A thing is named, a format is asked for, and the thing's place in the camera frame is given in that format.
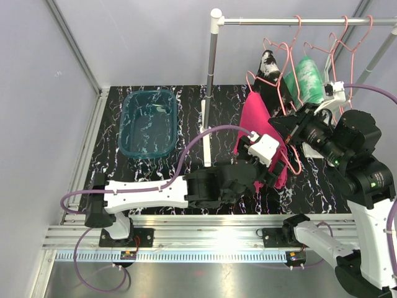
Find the pink trousers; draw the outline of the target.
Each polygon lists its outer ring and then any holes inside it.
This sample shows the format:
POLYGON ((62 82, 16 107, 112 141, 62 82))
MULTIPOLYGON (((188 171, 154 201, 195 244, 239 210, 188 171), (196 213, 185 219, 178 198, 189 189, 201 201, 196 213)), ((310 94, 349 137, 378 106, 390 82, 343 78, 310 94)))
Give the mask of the pink trousers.
MULTIPOLYGON (((283 155, 287 155, 287 148, 278 132, 268 123, 269 119, 270 114, 261 98, 261 95, 254 91, 250 92, 243 105, 239 126, 250 132, 254 131, 259 135, 267 134, 280 143, 277 154, 272 159, 272 164, 270 166, 270 170, 272 171, 275 168, 275 163, 277 161, 283 161, 286 163, 283 155)), ((246 135, 246 133, 238 132, 237 141, 233 150, 235 155, 238 152, 238 140, 243 135, 246 135)), ((275 182, 274 188, 281 189, 285 186, 286 182, 287 166, 285 165, 279 178, 275 182)))

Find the black and white trousers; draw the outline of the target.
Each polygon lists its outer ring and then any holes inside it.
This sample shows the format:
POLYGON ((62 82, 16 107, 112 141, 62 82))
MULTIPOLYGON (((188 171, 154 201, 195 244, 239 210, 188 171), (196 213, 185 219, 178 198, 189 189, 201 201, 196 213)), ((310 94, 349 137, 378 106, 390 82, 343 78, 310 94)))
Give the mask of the black and white trousers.
POLYGON ((259 93, 271 117, 279 117, 294 113, 294 104, 285 80, 281 77, 280 70, 271 50, 262 54, 256 79, 252 90, 259 93))

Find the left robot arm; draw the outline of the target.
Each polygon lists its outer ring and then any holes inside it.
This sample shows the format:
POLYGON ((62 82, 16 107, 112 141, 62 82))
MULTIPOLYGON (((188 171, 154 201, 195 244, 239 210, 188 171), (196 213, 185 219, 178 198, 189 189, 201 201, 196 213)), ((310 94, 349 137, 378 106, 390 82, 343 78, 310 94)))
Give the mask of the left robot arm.
POLYGON ((250 158, 199 169, 168 182, 127 183, 99 178, 87 198, 84 224, 104 229, 120 246, 128 246, 135 233, 126 211, 150 207, 216 209, 254 194, 255 183, 274 187, 285 166, 284 160, 266 167, 258 158, 250 158))

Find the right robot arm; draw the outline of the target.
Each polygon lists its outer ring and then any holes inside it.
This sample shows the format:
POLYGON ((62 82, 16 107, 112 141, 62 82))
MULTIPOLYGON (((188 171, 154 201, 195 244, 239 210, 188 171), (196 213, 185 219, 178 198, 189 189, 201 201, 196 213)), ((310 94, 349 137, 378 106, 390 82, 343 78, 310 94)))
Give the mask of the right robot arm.
POLYGON ((297 112, 269 120, 288 145, 308 144, 327 162, 326 174, 346 200, 355 222, 359 247, 337 241, 306 215, 283 221, 282 240, 311 248, 335 272, 354 297, 395 297, 396 256, 393 216, 396 191, 390 169, 373 152, 381 137, 375 119, 348 110, 336 125, 326 123, 328 109, 306 104, 297 112))

